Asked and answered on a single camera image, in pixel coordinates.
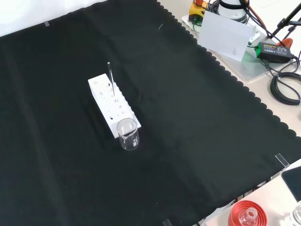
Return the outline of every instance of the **stirring rod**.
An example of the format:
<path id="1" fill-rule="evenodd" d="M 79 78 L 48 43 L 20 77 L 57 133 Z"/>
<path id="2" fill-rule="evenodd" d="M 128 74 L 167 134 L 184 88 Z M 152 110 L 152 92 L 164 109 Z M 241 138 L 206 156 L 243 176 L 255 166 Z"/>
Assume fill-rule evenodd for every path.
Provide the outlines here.
<path id="1" fill-rule="evenodd" d="M 112 69 L 111 69 L 110 62 L 108 62 L 108 69 L 109 69 L 109 75 L 110 75 L 110 79 L 111 79 L 111 83 L 112 83 L 113 93 L 114 93 L 114 96 L 115 96 L 115 85 L 114 85 L 114 80 L 113 80 L 113 75 L 112 75 Z"/>

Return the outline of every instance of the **white test tube rack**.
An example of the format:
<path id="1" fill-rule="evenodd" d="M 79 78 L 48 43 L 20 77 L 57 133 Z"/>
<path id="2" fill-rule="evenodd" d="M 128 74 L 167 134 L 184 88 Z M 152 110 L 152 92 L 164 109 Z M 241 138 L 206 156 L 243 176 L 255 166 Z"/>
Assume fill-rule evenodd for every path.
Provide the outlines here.
<path id="1" fill-rule="evenodd" d="M 134 112 L 128 105 L 128 102 L 122 95 L 116 83 L 114 83 L 114 95 L 112 83 L 106 74 L 89 79 L 88 83 L 90 85 L 92 95 L 115 138 L 119 137 L 117 124 L 122 119 L 133 119 L 137 122 L 138 128 L 141 127 L 141 124 L 137 120 Z"/>

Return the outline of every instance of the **red lid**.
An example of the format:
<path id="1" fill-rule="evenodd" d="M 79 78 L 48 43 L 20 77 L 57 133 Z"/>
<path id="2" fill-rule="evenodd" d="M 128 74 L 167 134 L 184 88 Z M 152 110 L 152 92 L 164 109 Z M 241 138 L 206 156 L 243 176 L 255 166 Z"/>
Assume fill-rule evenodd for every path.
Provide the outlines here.
<path id="1" fill-rule="evenodd" d="M 239 214 L 241 211 L 247 210 L 248 208 L 255 208 L 258 212 L 257 226 L 266 226 L 268 224 L 267 215 L 260 207 L 260 205 L 252 201 L 240 201 L 233 206 L 233 209 L 229 215 L 228 225 L 229 226 L 241 226 L 239 221 Z"/>

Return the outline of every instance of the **coiled cable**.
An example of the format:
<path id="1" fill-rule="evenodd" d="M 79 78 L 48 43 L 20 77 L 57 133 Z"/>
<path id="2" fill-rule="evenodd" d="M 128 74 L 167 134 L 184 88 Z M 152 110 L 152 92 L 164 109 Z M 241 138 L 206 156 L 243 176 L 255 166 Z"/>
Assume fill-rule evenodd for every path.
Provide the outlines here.
<path id="1" fill-rule="evenodd" d="M 281 78 L 291 78 L 291 79 L 297 79 L 298 81 L 301 82 L 301 75 L 295 73 L 298 70 L 299 65 L 300 65 L 300 55 L 301 55 L 301 51 L 299 53 L 299 57 L 293 56 L 293 58 L 295 59 L 294 62 L 289 63 L 288 65 L 283 67 L 280 71 L 276 71 L 275 69 L 271 68 L 269 63 L 263 62 L 265 67 L 269 70 L 269 72 L 273 76 L 271 84 L 270 84 L 271 94 L 273 95 L 273 97 L 276 100 L 278 100 L 279 102 L 281 102 L 285 105 L 301 105 L 300 94 L 294 88 L 292 88 L 289 85 L 285 84 L 284 82 L 280 81 Z M 287 68 L 288 66 L 295 64 L 295 63 L 297 64 L 297 67 L 293 72 L 282 72 L 285 68 Z M 278 87 L 278 82 L 287 86 L 288 88 L 290 88 L 297 95 L 298 99 L 291 99 L 291 98 L 286 97 L 280 91 L 280 89 Z"/>

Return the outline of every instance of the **white wall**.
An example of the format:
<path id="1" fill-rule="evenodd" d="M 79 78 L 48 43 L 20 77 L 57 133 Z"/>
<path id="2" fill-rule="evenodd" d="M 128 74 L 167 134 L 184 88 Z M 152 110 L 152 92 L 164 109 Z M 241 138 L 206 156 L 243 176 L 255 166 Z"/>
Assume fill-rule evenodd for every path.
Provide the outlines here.
<path id="1" fill-rule="evenodd" d="M 105 0 L 0 0 L 0 36 Z"/>

